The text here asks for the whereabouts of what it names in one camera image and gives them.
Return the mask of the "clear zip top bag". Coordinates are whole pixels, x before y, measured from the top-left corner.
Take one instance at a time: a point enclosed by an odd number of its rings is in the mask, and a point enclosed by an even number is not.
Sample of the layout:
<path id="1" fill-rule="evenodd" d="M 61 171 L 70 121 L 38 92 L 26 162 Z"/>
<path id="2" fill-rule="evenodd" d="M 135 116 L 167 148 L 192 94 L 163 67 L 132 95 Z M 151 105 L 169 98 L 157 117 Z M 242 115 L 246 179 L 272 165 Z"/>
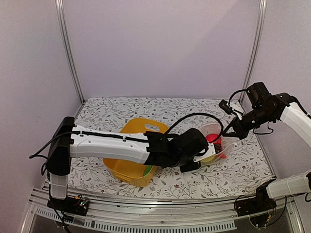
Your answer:
<path id="1" fill-rule="evenodd" d="M 199 131 L 206 137 L 208 134 L 210 133 L 216 133 L 217 135 L 220 133 L 221 131 L 221 126 L 216 123 L 216 122 L 212 122 L 212 123 L 208 123 L 207 125 L 202 126 Z M 232 152 L 233 148 L 235 145 L 237 145 L 237 143 L 229 138 L 229 137 L 223 137 L 222 138 L 222 151 L 221 153 L 224 153 L 227 158 L 229 157 L 229 154 Z M 205 163 L 201 163 L 201 165 L 203 166 L 207 166 L 207 165 L 213 165 L 216 163 L 222 163 L 224 162 L 226 159 L 220 159 L 218 158 L 216 161 L 214 161 L 211 164 L 205 164 Z"/>

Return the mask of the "red toy apple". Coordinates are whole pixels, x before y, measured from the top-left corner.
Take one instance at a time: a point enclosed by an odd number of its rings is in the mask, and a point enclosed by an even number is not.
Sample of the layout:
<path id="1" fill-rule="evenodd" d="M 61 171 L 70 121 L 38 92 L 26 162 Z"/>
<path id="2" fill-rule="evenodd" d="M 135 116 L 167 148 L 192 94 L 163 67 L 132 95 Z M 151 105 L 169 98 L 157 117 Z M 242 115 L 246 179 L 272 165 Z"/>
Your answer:
<path id="1" fill-rule="evenodd" d="M 218 135 L 216 133 L 210 133 L 206 136 L 206 140 L 209 143 L 213 143 L 213 144 L 222 144 L 222 138 L 221 137 L 217 137 Z"/>

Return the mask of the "orange toy carrot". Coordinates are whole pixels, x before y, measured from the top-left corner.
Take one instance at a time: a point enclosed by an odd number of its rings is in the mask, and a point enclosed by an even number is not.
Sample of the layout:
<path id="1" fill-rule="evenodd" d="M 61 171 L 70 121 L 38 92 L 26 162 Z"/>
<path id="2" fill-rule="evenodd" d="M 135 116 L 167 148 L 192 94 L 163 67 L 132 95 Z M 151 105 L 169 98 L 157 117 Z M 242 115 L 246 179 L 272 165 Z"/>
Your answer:
<path id="1" fill-rule="evenodd" d="M 226 159 L 227 158 L 227 156 L 224 153 L 218 154 L 217 157 L 220 159 Z"/>

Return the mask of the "yellow toy lemon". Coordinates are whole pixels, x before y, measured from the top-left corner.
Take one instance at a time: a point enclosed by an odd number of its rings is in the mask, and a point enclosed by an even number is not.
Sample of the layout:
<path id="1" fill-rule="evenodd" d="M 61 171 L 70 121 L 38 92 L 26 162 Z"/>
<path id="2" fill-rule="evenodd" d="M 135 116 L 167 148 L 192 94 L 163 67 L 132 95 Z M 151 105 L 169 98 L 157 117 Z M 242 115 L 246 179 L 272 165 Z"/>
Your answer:
<path id="1" fill-rule="evenodd" d="M 215 156 L 210 156 L 210 157 L 207 157 L 207 158 L 201 160 L 201 163 L 211 164 L 211 163 L 213 163 L 215 160 L 216 160 L 216 157 L 215 157 Z"/>

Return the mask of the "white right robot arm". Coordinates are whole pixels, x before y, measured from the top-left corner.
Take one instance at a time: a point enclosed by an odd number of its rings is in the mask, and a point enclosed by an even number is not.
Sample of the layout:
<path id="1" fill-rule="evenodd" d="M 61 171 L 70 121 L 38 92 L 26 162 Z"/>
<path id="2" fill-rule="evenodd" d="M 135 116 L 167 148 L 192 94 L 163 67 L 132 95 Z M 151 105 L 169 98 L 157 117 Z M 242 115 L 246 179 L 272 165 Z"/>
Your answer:
<path id="1" fill-rule="evenodd" d="M 281 121 L 311 145 L 311 115 L 299 100 L 287 93 L 272 95 L 263 82 L 254 83 L 244 90 L 251 102 L 252 111 L 235 117 L 222 130 L 223 137 L 245 139 L 248 133 L 267 122 Z M 252 199 L 251 207 L 261 212 L 270 199 L 302 195 L 311 192 L 311 171 L 274 180 L 264 187 L 264 192 Z"/>

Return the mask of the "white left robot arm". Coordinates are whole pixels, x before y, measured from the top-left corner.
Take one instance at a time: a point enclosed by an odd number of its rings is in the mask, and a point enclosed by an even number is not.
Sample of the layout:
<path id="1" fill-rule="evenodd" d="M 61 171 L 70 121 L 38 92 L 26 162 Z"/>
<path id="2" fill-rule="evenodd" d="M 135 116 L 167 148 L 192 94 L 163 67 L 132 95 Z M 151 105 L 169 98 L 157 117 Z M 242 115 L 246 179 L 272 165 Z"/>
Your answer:
<path id="1" fill-rule="evenodd" d="M 211 145 L 194 128 L 181 135 L 151 131 L 112 133 L 76 125 L 74 118 L 68 116 L 52 139 L 30 158 L 39 157 L 45 148 L 49 149 L 45 167 L 50 176 L 50 196 L 56 206 L 67 211 L 72 207 L 72 200 L 67 196 L 72 158 L 119 159 L 167 168 L 198 163 L 211 150 Z"/>

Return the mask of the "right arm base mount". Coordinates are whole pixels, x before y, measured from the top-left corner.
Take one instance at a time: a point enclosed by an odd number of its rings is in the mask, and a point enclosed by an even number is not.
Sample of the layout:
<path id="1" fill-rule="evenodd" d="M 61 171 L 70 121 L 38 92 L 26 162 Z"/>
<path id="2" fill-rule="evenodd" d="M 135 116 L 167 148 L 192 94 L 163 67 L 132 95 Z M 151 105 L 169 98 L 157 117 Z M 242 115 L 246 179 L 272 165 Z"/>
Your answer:
<path id="1" fill-rule="evenodd" d="M 234 209 L 238 216 L 254 215 L 250 217 L 250 222 L 256 228 L 267 227 L 276 213 L 276 201 L 269 198 L 266 190 L 272 181 L 265 182 L 257 187 L 253 198 L 241 195 L 234 202 Z"/>

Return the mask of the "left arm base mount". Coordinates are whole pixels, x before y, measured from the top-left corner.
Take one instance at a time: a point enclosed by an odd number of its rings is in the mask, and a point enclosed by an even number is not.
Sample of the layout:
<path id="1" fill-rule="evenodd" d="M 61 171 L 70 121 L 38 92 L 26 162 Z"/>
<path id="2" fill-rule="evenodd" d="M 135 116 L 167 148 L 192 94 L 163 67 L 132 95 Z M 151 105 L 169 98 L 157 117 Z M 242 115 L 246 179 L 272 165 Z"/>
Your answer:
<path id="1" fill-rule="evenodd" d="M 76 197 L 66 197 L 64 200 L 50 197 L 47 206 L 62 213 L 86 216 L 89 204 L 89 198 L 78 195 Z"/>

